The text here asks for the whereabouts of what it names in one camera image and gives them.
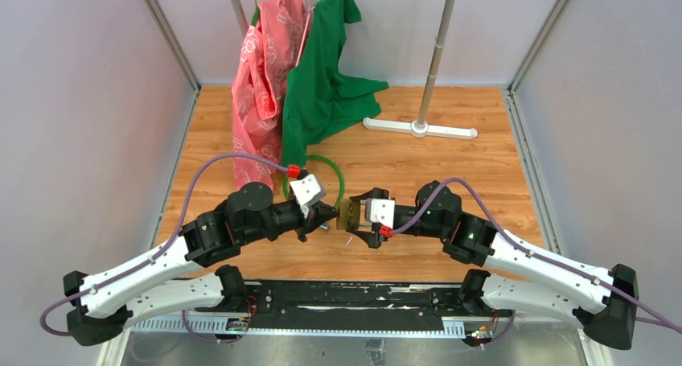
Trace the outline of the brass padlock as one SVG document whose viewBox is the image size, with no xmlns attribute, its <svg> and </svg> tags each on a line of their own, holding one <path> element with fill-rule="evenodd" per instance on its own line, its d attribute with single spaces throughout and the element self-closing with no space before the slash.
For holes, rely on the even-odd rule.
<svg viewBox="0 0 682 366">
<path fill-rule="evenodd" d="M 370 228 L 372 223 L 365 218 L 364 200 L 341 199 L 337 207 L 336 228 L 343 231 L 355 231 Z"/>
</svg>

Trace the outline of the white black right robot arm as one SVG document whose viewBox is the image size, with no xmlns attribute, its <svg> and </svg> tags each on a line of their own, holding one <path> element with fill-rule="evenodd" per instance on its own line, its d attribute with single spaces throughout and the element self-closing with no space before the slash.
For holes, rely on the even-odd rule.
<svg viewBox="0 0 682 366">
<path fill-rule="evenodd" d="M 634 269 L 607 269 L 552 253 L 501 228 L 491 216 L 462 209 L 462 199 L 445 183 L 433 181 L 399 205 L 379 188 L 340 202 L 337 227 L 378 249 L 394 235 L 433 237 L 450 258 L 471 265 L 459 294 L 469 315 L 485 310 L 516 310 L 568 323 L 601 345 L 629 350 L 633 345 L 636 302 Z"/>
</svg>

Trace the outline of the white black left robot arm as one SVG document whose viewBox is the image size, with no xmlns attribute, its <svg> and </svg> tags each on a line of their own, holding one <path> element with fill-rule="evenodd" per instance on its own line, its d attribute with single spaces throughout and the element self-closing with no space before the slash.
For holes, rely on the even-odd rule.
<svg viewBox="0 0 682 366">
<path fill-rule="evenodd" d="M 300 241 L 338 215 L 323 192 L 277 203 L 263 183 L 248 183 L 168 240 L 104 272 L 64 276 L 73 308 L 67 333 L 80 345 L 109 341 L 126 328 L 181 310 L 236 312 L 253 302 L 237 267 L 226 264 L 242 247 L 294 231 Z"/>
</svg>

